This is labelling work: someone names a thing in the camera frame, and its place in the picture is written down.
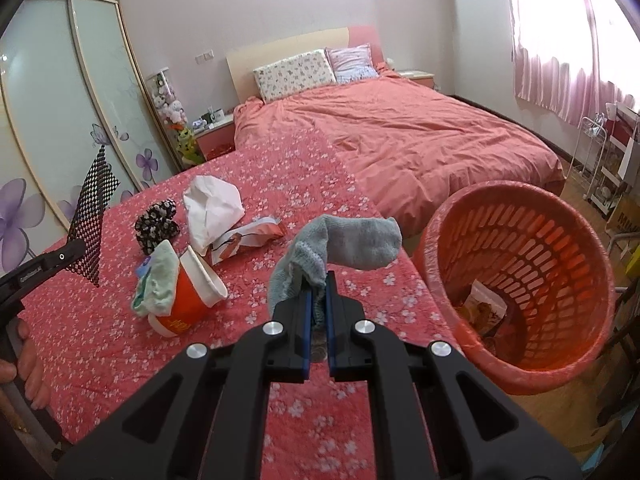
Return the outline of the person's left hand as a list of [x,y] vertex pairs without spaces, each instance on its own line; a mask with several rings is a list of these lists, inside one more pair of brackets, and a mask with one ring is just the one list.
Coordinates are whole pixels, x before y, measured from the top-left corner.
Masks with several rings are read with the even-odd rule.
[[25,382],[25,396],[33,410],[42,410],[49,405],[50,388],[43,379],[43,362],[37,354],[37,349],[28,324],[21,320],[16,326],[16,333],[23,341],[23,348],[12,364],[2,360],[0,367],[0,382],[2,385],[13,382],[15,377]]

